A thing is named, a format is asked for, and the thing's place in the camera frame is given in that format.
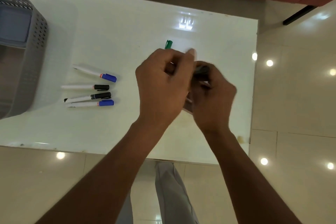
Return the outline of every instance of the hand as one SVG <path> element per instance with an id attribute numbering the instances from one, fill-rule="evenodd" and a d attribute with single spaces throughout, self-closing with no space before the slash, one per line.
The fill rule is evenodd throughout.
<path id="1" fill-rule="evenodd" d="M 141 120 L 166 130 L 183 108 L 195 69 L 194 60 L 194 49 L 185 54 L 157 49 L 136 69 Z M 170 62 L 177 65 L 171 76 L 164 72 Z"/>
<path id="2" fill-rule="evenodd" d="M 204 135 L 222 133 L 229 129 L 229 116 L 237 89 L 213 65 L 198 61 L 197 66 L 210 67 L 209 84 L 202 86 L 192 80 L 191 98 L 194 120 Z"/>

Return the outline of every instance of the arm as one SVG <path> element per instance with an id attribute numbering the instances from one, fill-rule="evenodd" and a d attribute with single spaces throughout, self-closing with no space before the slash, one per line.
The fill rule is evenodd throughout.
<path id="1" fill-rule="evenodd" d="M 221 167 L 239 224 L 300 224 L 229 130 L 235 86 L 212 64 L 211 88 L 192 81 L 193 116 Z"/>
<path id="2" fill-rule="evenodd" d="M 173 76 L 167 63 L 177 63 Z M 136 70 L 140 115 L 124 138 L 37 224 L 115 223 L 135 176 L 181 112 L 194 70 L 194 51 L 158 49 Z"/>

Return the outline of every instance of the black metal leg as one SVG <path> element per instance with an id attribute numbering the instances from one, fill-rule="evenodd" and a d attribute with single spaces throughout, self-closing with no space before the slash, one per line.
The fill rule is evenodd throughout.
<path id="1" fill-rule="evenodd" d="M 283 25 L 288 25 L 292 23 L 293 21 L 296 21 L 298 18 L 301 18 L 305 14 L 309 13 L 310 11 L 314 10 L 317 6 L 313 5 L 307 5 L 306 7 L 302 8 L 300 11 L 297 13 L 293 14 L 291 17 L 285 19 L 282 24 Z"/>

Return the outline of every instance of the white table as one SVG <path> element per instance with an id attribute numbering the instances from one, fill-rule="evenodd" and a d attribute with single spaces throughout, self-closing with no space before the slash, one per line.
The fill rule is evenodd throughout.
<path id="1" fill-rule="evenodd" d="M 170 39 L 176 50 L 195 48 L 199 60 L 216 64 L 236 85 L 230 128 L 243 137 L 241 146 L 248 154 L 257 20 L 144 0 L 30 1 L 49 23 L 46 56 L 31 110 L 0 120 L 0 145 L 106 154 L 138 116 L 136 67 Z M 194 24 L 180 24 L 185 18 Z M 64 98 L 94 91 L 65 91 L 61 85 L 108 82 L 78 72 L 72 64 L 116 75 L 111 87 L 115 106 L 65 108 Z M 148 158 L 217 163 L 184 111 Z"/>

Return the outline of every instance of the person's right hand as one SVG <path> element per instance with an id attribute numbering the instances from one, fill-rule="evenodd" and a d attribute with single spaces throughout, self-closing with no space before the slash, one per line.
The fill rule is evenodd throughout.
<path id="1" fill-rule="evenodd" d="M 211 87 L 202 86 L 200 82 L 192 80 L 191 98 L 194 120 L 205 136 L 226 132 L 229 129 L 229 116 L 237 89 L 213 64 L 197 62 L 197 66 L 202 65 L 210 68 Z"/>

